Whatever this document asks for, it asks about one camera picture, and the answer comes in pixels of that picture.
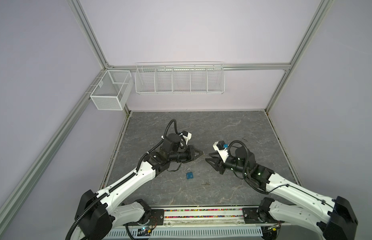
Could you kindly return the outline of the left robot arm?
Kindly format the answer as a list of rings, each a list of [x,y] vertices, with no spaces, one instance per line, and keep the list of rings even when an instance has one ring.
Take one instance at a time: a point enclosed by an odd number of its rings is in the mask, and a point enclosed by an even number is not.
[[[82,194],[74,223],[65,236],[67,240],[76,228],[80,228],[85,240],[102,240],[115,227],[149,220],[152,209],[141,199],[122,206],[120,211],[117,208],[139,187],[168,171],[172,162],[186,164],[203,155],[201,150],[189,145],[190,132],[177,129],[174,133],[168,132],[176,125],[175,119],[168,123],[160,142],[141,156],[135,169],[97,192],[88,190]]]

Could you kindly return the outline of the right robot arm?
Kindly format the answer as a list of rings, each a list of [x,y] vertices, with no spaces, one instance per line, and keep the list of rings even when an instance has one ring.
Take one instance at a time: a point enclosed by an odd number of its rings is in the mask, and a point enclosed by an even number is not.
[[[288,222],[320,234],[326,240],[353,240],[358,220],[351,203],[331,198],[297,185],[256,162],[241,141],[218,141],[206,159],[215,171],[231,170],[253,190],[266,195],[257,209],[261,221]]]

